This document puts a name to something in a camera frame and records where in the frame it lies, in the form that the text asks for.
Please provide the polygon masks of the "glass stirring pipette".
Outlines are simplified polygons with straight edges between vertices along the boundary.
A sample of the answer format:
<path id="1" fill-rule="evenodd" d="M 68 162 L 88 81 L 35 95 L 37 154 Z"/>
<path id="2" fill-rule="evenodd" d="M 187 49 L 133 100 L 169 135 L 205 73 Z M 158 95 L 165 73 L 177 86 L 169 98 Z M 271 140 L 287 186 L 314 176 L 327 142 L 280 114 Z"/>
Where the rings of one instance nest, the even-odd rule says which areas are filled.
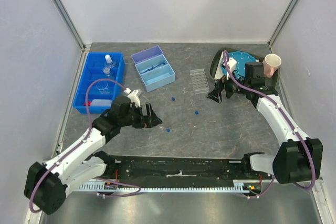
<path id="1" fill-rule="evenodd" d="M 185 120 L 187 119 L 187 108 L 186 108 L 186 95 L 187 95 L 187 91 L 184 89 L 183 90 L 183 104 L 182 104 L 182 108 L 181 108 L 181 112 L 182 112 L 182 120 L 185 122 Z"/>

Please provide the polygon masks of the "blue safety glasses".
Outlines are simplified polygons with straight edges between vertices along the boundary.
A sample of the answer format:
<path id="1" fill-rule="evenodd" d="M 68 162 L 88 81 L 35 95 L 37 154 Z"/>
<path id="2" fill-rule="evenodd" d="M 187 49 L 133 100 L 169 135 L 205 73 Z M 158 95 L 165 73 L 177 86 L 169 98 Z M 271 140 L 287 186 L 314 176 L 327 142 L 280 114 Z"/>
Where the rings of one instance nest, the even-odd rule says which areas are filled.
<path id="1" fill-rule="evenodd" d="M 141 74 L 145 74 L 145 73 L 147 73 L 147 72 L 150 72 L 150 71 L 152 71 L 152 70 L 154 70 L 154 69 L 156 69 L 156 68 L 158 68 L 158 67 L 160 67 L 160 66 L 164 66 L 164 65 L 166 65 L 165 62 L 160 62 L 160 63 L 158 63 L 156 66 L 152 66 L 152 67 L 150 67 L 150 68 L 144 70 L 143 72 L 141 72 Z"/>

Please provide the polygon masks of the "glass funnel dish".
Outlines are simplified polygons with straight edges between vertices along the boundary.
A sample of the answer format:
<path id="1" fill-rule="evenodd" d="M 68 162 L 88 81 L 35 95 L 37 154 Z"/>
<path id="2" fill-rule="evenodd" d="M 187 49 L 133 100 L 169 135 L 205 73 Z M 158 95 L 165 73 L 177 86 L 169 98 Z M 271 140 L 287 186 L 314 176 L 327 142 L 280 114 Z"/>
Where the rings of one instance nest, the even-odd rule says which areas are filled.
<path id="1" fill-rule="evenodd" d="M 100 94 L 110 94 L 111 89 L 108 81 L 99 81 L 96 84 L 96 88 Z"/>

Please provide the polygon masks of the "red cap wash bottle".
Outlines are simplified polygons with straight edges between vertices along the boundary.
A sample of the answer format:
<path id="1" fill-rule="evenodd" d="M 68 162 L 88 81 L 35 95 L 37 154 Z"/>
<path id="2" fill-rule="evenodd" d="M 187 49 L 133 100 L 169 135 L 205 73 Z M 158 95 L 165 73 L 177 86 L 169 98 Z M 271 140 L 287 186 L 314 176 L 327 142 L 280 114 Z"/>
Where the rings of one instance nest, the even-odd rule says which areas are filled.
<path id="1" fill-rule="evenodd" d="M 92 101 L 85 102 L 83 106 L 98 106 L 98 107 L 110 107 L 112 100 L 110 99 L 93 99 Z"/>

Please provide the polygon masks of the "small glass beaker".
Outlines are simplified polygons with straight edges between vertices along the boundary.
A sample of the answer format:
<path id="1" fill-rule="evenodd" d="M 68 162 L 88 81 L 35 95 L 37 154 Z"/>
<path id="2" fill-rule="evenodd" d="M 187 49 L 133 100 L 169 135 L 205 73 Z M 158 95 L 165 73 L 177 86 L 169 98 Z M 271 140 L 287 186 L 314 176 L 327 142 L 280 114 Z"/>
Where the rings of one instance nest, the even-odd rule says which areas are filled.
<path id="1" fill-rule="evenodd" d="M 111 71 L 111 68 L 109 68 L 109 67 L 104 67 L 103 70 L 102 70 L 102 72 L 104 73 L 105 78 L 107 78 L 107 79 L 111 79 L 111 80 L 114 79 L 114 75 L 113 75 L 113 73 L 112 73 L 112 71 Z"/>

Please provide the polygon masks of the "clear flask white cap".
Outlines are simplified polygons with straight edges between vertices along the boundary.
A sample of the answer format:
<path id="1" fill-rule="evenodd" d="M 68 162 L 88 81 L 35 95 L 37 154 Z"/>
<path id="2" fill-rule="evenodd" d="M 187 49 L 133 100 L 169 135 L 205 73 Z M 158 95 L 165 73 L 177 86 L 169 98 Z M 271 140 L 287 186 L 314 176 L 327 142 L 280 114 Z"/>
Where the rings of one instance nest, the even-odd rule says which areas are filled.
<path id="1" fill-rule="evenodd" d="M 105 55 L 105 65 L 107 68 L 114 68 L 116 66 L 116 61 L 112 59 L 112 57 L 109 54 Z"/>

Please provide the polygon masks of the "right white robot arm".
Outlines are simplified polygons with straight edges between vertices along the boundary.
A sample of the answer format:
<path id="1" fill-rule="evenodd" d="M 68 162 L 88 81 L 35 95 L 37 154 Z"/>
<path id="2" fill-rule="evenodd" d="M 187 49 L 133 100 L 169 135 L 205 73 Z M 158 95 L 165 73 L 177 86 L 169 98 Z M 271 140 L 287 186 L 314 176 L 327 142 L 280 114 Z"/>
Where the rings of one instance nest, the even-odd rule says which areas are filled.
<path id="1" fill-rule="evenodd" d="M 245 64 L 245 74 L 238 74 L 238 63 L 230 59 L 213 61 L 210 75 L 215 81 L 208 97 L 222 102 L 222 92 L 227 99 L 234 94 L 244 95 L 266 119 L 279 149 L 276 155 L 264 152 L 247 153 L 240 166 L 241 174 L 248 179 L 259 172 L 269 174 L 280 184 L 295 184 L 309 190 L 320 176 L 323 145 L 318 138 L 310 138 L 293 120 L 282 104 L 271 79 L 264 76 L 263 64 L 250 61 Z"/>

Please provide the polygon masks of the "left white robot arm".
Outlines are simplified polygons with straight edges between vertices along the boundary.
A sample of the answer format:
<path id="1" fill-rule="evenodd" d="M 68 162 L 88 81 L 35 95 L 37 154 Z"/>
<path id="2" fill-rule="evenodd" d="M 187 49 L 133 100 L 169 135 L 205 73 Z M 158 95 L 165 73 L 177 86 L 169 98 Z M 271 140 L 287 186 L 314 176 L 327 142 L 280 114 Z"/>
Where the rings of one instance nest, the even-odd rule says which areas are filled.
<path id="1" fill-rule="evenodd" d="M 91 154 L 117 136 L 123 127 L 153 128 L 162 123 L 150 103 L 146 103 L 146 111 L 147 114 L 143 114 L 137 96 L 119 96 L 65 151 L 43 164 L 33 163 L 24 188 L 29 210 L 35 214 L 40 211 L 53 214 L 87 181 L 99 176 L 111 178 L 115 165 Z"/>

